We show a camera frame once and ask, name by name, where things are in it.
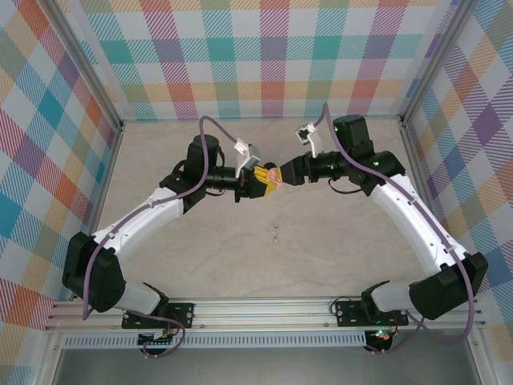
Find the marble surface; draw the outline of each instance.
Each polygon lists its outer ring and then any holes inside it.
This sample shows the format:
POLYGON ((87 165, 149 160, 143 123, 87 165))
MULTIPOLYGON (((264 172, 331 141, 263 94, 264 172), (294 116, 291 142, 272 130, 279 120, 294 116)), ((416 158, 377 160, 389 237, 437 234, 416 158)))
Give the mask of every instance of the marble surface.
MULTIPOLYGON (((224 120, 255 144, 263 163, 280 165, 305 151, 294 135, 304 120, 224 120)), ((377 151, 388 149, 409 169, 395 120, 368 120, 377 151)), ((325 150, 334 149, 321 125, 325 150)), ((235 151, 217 129, 227 165, 235 151)), ((100 228, 145 200, 182 160, 198 133, 196 121, 129 123, 115 165, 100 228)), ((334 185, 352 189, 347 180, 334 185)), ((233 193, 206 197, 166 224, 123 266, 125 279, 148 282, 171 297, 358 295, 386 279, 422 276, 417 258, 394 223, 362 193, 342 196, 326 180, 285 186, 268 197, 233 193), (273 242, 278 226, 278 242, 273 242)))

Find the plaid backdrop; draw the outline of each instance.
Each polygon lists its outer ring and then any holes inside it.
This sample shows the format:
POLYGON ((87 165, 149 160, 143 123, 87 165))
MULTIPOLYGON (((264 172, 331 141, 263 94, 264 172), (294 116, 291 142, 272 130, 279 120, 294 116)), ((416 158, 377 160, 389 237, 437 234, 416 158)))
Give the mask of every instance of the plaid backdrop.
POLYGON ((495 368, 513 380, 512 0, 479 3, 413 124, 438 218, 487 256, 495 368))
POLYGON ((417 72, 415 73, 414 80, 411 82, 410 88, 408 88, 406 97, 402 101, 401 107, 398 111, 398 115, 404 115, 406 109, 410 105, 411 98, 417 90, 417 86, 419 82, 422 80, 424 74, 426 73, 427 68, 430 66, 431 60, 433 59, 433 54, 438 48, 439 43, 442 41, 442 36, 447 31, 447 28, 449 27, 452 18, 456 14, 456 10, 458 9, 458 5, 461 3, 461 1, 462 0, 450 1, 449 8, 447 8, 446 14, 443 16, 443 20, 442 22, 440 22, 440 25, 436 30, 436 34, 434 35, 433 40, 431 41, 430 47, 424 54, 424 58, 422 59, 422 62, 417 69, 417 72))
POLYGON ((120 114, 155 120, 310 117, 326 101, 337 115, 395 116, 450 1, 59 3, 120 114))
POLYGON ((0 383, 27 383, 115 129, 35 0, 0 0, 0 383))

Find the purple cable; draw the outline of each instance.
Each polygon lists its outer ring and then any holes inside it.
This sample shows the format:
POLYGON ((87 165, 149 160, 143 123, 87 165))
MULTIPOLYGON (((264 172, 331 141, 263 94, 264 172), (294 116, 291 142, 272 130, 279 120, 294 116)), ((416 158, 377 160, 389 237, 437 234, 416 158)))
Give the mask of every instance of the purple cable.
POLYGON ((335 144, 337 145, 338 151, 344 156, 345 160, 347 160, 350 164, 352 164, 355 168, 358 168, 362 171, 368 172, 369 174, 372 174, 374 176, 377 176, 380 179, 383 179, 386 183, 391 184, 394 186, 408 201, 413 202, 413 206, 422 214, 424 219, 430 224, 431 228, 436 232, 438 237, 440 238, 440 241, 444 246, 446 246, 447 250, 450 250, 449 253, 453 257, 454 262, 456 263, 456 266, 459 268, 459 271, 461 272, 463 276, 463 281, 465 282, 465 289, 467 290, 467 296, 468 296, 468 319, 467 324, 465 326, 465 330, 461 335, 459 335, 456 338, 446 338, 441 336, 440 334, 437 334, 436 332, 429 330, 426 325, 423 324, 423 321, 419 321, 416 318, 413 318, 410 314, 410 318, 412 318, 416 323, 419 324, 420 327, 423 329, 428 330, 431 335, 435 337, 439 342, 445 343, 447 345, 456 345, 461 342, 463 342, 465 339, 467 339, 468 335, 472 331, 472 325, 474 323, 474 292, 472 291, 472 285, 471 285, 471 279, 468 276, 467 271, 465 270, 465 267, 463 266, 463 263, 459 260, 458 255, 456 255, 456 252, 451 248, 449 241, 446 239, 446 237, 443 235, 442 231, 438 228, 438 226, 434 223, 434 221, 431 219, 430 215, 424 210, 424 208, 398 183, 396 183, 394 180, 390 179, 388 176, 381 174, 380 172, 373 170, 372 168, 368 168, 364 166, 363 164, 359 164, 356 160, 354 160, 347 151, 342 147, 340 141, 337 138, 337 133, 335 132, 335 128, 333 126, 333 121, 331 120, 331 115, 329 113, 329 106, 327 103, 324 103, 322 106, 322 115, 321 116, 326 117, 326 123, 328 124, 329 133, 331 134, 331 137, 335 144))
POLYGON ((226 130, 224 129, 224 127, 223 127, 223 126, 221 126, 221 125, 219 124, 219 122, 218 122, 217 120, 215 120, 214 118, 211 118, 210 116, 206 116, 206 115, 204 115, 204 116, 201 116, 201 119, 208 120, 209 122, 213 123, 213 124, 214 124, 217 128, 219 128, 219 129, 220 129, 220 131, 221 131, 221 132, 223 132, 223 133, 228 137, 228 139, 230 139, 233 143, 236 143, 236 142, 237 142, 237 139, 235 139, 235 138, 234 138, 234 137, 233 137, 233 136, 232 136, 228 131, 226 131, 226 130))
POLYGON ((325 114, 325 112, 324 112, 324 104, 323 104, 322 105, 321 116, 319 116, 319 119, 317 119, 315 122, 313 122, 313 126, 314 127, 317 127, 319 124, 321 124, 322 120, 324 119, 324 114, 325 114))
MULTIPOLYGON (((205 180, 207 179, 207 174, 208 174, 208 150, 207 150, 207 140, 205 139, 205 133, 204 133, 204 129, 203 129, 203 125, 204 125, 204 121, 205 120, 208 120, 208 121, 214 123, 216 125, 216 127, 219 128, 230 140, 236 141, 233 138, 233 136, 228 134, 227 131, 216 120, 214 120, 213 118, 211 118, 209 116, 201 116, 201 118, 200 118, 200 137, 201 137, 201 145, 203 147, 203 158, 204 158, 203 167, 204 168, 203 168, 203 174, 201 175, 200 181, 198 182, 198 184, 196 186, 194 186, 193 188, 190 188, 189 190, 187 190, 185 192, 182 192, 182 193, 180 193, 178 195, 175 195, 173 197, 170 197, 170 198, 165 198, 165 199, 160 199, 160 200, 154 201, 153 205, 161 205, 163 203, 168 203, 168 202, 174 201, 176 199, 182 199, 183 197, 186 197, 187 195, 192 194, 193 192, 198 190, 203 185, 205 180)), ((91 312, 93 311, 92 308, 88 309, 88 306, 89 306, 89 283, 90 283, 90 280, 91 280, 91 271, 93 269, 93 265, 95 264, 95 260, 96 260, 96 257, 98 256, 99 251, 105 246, 105 244, 109 240, 110 234, 114 235, 114 234, 118 233, 119 230, 129 220, 131 220, 133 217, 135 217, 136 215, 140 214, 141 212, 143 212, 144 210, 149 209, 149 208, 151 208, 150 205, 141 206, 136 211, 128 214, 124 219, 122 219, 111 230, 111 232, 108 235, 106 235, 100 241, 98 246, 96 246, 95 251, 93 251, 93 254, 91 255, 91 258, 89 259, 89 263, 87 263, 86 274, 85 274, 85 277, 84 277, 84 280, 83 280, 83 313, 82 313, 82 319, 84 321, 87 319, 87 317, 89 317, 89 314, 91 314, 91 312)))
POLYGON ((185 327, 180 322, 175 321, 174 319, 170 319, 170 318, 156 317, 155 315, 143 314, 143 313, 140 313, 139 311, 131 311, 131 313, 133 313, 133 314, 135 314, 135 315, 137 315, 139 317, 144 317, 144 318, 148 318, 148 319, 155 319, 156 321, 169 322, 169 323, 172 323, 173 325, 178 326, 182 330, 182 336, 180 337, 179 342, 174 347, 170 347, 164 353, 160 353, 159 355, 150 355, 146 351, 147 343, 145 343, 143 345, 143 353, 146 356, 146 358, 148 358, 148 359, 161 359, 161 358, 165 357, 166 355, 170 355, 172 352, 176 351, 176 349, 178 349, 180 347, 180 345, 182 343, 184 343, 184 341, 185 341, 185 327))

